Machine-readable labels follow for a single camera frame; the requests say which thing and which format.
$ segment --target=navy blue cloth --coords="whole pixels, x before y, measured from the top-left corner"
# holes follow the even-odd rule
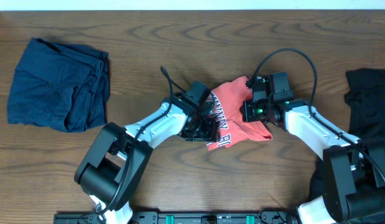
[[[86,131],[106,124],[108,99],[108,53],[33,38],[16,67],[8,123]]]

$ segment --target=clothing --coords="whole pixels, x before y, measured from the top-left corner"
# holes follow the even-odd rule
[[[106,123],[108,53],[32,38],[16,67],[9,124],[80,132]]]
[[[385,70],[362,68],[346,72],[351,107],[350,133],[361,139],[385,138]]]
[[[215,88],[208,101],[215,98],[215,109],[211,116],[218,123],[219,139],[217,142],[209,142],[209,150],[221,146],[231,147],[237,142],[251,139],[254,141],[271,140],[272,135],[260,122],[243,122],[240,108],[243,101],[251,100],[252,92],[246,88],[247,77],[239,77],[233,82],[227,82]]]

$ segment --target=wooden table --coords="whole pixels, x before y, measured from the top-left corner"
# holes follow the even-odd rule
[[[184,88],[195,80],[214,88],[251,76],[273,50],[294,47],[317,66],[314,105],[348,130],[345,72],[385,68],[385,11],[0,12],[0,223],[51,223],[54,213],[93,208],[73,175],[101,128],[68,134],[7,124],[14,68],[31,37],[109,52],[108,121],[121,126],[151,114],[168,96],[161,65]],[[302,57],[279,54],[261,74],[284,70],[297,96],[308,98],[313,76]],[[296,137],[270,129],[273,141],[214,151],[202,142],[166,140],[132,204],[253,211],[305,202],[315,154]]]

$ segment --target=green connector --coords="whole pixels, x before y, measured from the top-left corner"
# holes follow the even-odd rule
[[[246,224],[254,224],[254,216],[252,215],[246,216]]]
[[[174,216],[167,215],[166,216],[166,224],[174,224]]]

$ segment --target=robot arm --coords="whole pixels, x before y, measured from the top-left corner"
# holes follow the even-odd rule
[[[209,94],[209,89],[195,82],[179,97],[165,98],[160,108],[143,120],[122,128],[108,123],[101,130],[74,178],[96,203],[96,212],[111,205],[96,218],[110,224],[125,224],[130,220],[132,210],[128,201],[153,150],[167,138],[179,134],[188,141],[216,140],[216,122],[207,117],[214,106],[214,102],[206,102]],[[107,153],[124,159],[122,168],[106,157]]]
[[[294,99],[285,72],[249,81],[253,99],[245,101],[245,122],[271,122],[297,136],[323,161],[324,194],[298,207],[290,223],[331,224],[385,212],[385,183],[352,144],[358,144],[385,176],[382,141],[361,141]]]

